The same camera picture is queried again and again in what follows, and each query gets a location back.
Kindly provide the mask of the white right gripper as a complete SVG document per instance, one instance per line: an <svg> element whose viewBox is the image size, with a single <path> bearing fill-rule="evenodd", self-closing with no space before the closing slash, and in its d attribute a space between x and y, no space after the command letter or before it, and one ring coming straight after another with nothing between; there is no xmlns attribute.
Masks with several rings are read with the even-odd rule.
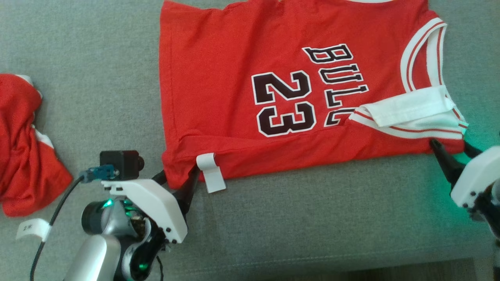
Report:
<svg viewBox="0 0 500 281"><path fill-rule="evenodd" d="M493 204L499 205L499 146L483 151L465 140L464 154L472 159L466 166L458 162L437 139L430 139L430 147L445 178L454 186L450 197L457 206L473 208L479 194L488 191L493 197Z"/></svg>

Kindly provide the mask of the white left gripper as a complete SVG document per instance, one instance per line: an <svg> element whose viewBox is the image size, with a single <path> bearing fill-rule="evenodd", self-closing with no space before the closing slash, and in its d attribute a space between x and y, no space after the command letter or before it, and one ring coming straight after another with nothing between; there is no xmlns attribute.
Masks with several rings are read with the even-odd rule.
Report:
<svg viewBox="0 0 500 281"><path fill-rule="evenodd" d="M142 212L164 230L166 238L182 243L186 238L188 226L183 215L189 212L191 202L198 186L200 169L195 165L189 171L189 178L174 195L163 187L167 185L166 173L160 171L152 179L125 181L103 180L101 184L110 188L110 194L125 196Z"/></svg>

